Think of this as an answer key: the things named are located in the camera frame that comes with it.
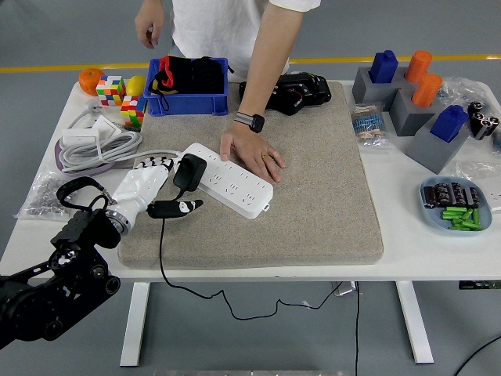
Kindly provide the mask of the person's right hand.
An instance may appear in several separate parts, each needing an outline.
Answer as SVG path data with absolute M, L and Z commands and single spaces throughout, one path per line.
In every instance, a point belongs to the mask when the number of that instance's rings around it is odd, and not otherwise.
M 135 17 L 138 40 L 148 49 L 154 49 L 164 27 L 165 12 L 160 3 L 145 2 Z

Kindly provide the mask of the person's left hand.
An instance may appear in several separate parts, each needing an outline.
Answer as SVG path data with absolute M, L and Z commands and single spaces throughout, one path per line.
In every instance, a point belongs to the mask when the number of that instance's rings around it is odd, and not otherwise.
M 237 121 L 222 134 L 219 152 L 221 160 L 228 161 L 232 151 L 256 176 L 269 183 L 279 183 L 282 180 L 279 170 L 286 165 L 280 153 L 263 136 Z

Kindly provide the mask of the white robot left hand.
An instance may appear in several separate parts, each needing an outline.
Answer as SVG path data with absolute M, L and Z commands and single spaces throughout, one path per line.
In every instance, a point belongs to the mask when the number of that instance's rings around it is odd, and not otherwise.
M 150 157 L 125 176 L 112 194 L 114 202 L 106 210 L 106 216 L 123 235 L 130 232 L 141 212 L 147 212 L 153 219 L 184 217 L 204 204 L 202 200 L 182 201 L 181 197 L 186 191 L 196 190 L 206 167 L 207 163 L 193 154 Z M 175 172 L 173 183 L 180 192 L 173 200 L 158 201 L 156 197 L 170 172 Z

